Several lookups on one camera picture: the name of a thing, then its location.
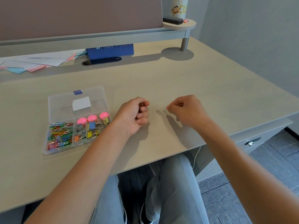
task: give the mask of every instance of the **desk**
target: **desk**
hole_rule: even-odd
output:
[[[18,118],[2,118],[0,212],[46,197],[87,149],[42,154],[50,95],[102,85],[112,118],[131,98],[151,102],[150,125],[129,139],[111,174],[205,144],[163,112],[178,96],[195,94],[229,135],[299,112],[299,99],[201,42],[190,38],[186,52],[180,46],[181,40],[140,43],[133,57],[117,63],[51,68],[2,82],[1,116]]]

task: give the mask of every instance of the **metal leg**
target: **metal leg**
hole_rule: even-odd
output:
[[[182,45],[181,45],[182,52],[185,52],[187,50],[188,42],[189,42],[189,37],[183,38]]]

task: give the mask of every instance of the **pink magnet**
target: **pink magnet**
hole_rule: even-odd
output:
[[[100,119],[105,119],[106,117],[109,117],[109,113],[108,112],[102,112],[100,114]]]
[[[89,117],[87,117],[88,122],[95,122],[97,120],[97,116],[96,115],[90,115]]]
[[[77,120],[77,124],[82,124],[83,126],[86,124],[86,122],[87,122],[87,119],[84,117]]]

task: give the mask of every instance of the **jeans seam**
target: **jeans seam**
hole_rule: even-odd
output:
[[[188,178],[187,178],[187,176],[186,176],[186,172],[185,172],[185,170],[184,170],[184,166],[183,166],[183,164],[182,164],[181,158],[180,158],[179,155],[177,155],[177,158],[178,158],[178,160],[179,160],[179,162],[180,162],[181,169],[182,169],[182,171],[183,171],[183,175],[184,175],[184,177],[185,177],[185,181],[187,182],[188,190],[189,190],[189,192],[190,192],[191,195],[192,195],[193,205],[194,205],[195,208],[196,208],[198,217],[199,217],[200,220],[202,221],[202,217],[201,217],[201,215],[200,215],[198,205],[196,204],[196,200],[195,200],[194,194],[193,194],[193,192],[192,192],[192,190],[191,190],[190,183],[189,183]]]

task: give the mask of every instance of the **stack of papers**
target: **stack of papers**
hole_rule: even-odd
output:
[[[24,71],[34,72],[49,66],[58,67],[65,61],[75,59],[83,52],[85,52],[85,49],[4,57],[0,58],[0,70],[6,69],[20,74]]]

